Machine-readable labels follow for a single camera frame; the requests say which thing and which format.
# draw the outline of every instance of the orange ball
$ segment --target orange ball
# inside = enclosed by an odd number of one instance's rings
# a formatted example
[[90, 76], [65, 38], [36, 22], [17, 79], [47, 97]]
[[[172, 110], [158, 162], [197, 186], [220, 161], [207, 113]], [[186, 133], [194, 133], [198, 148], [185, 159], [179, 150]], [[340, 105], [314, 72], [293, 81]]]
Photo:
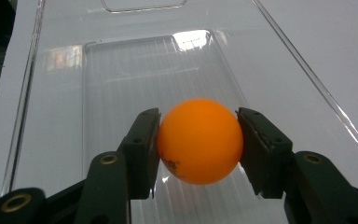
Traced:
[[158, 130], [158, 154], [179, 179], [212, 184], [229, 175], [241, 158], [240, 124], [223, 105], [207, 99], [185, 101]]

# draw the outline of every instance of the clear plastic tray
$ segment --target clear plastic tray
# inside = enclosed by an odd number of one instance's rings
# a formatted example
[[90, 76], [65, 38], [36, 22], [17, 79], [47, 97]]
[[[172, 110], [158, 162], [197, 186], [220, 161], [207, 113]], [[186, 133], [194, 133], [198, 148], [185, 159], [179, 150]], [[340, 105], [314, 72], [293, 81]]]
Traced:
[[[358, 144], [254, 2], [110, 13], [99, 1], [41, 0], [36, 18], [3, 189], [65, 189], [86, 177], [94, 156], [117, 149], [140, 112], [158, 107], [164, 117], [200, 97], [233, 113], [260, 111], [294, 151], [322, 153], [358, 183]], [[156, 198], [131, 209], [133, 223], [287, 222], [283, 201], [255, 196], [240, 166], [194, 186], [161, 163]]]
[[233, 114], [246, 106], [210, 31], [90, 43], [84, 52], [86, 172], [92, 158], [118, 148], [146, 109], [158, 107], [163, 119], [175, 105], [193, 98], [221, 102]]

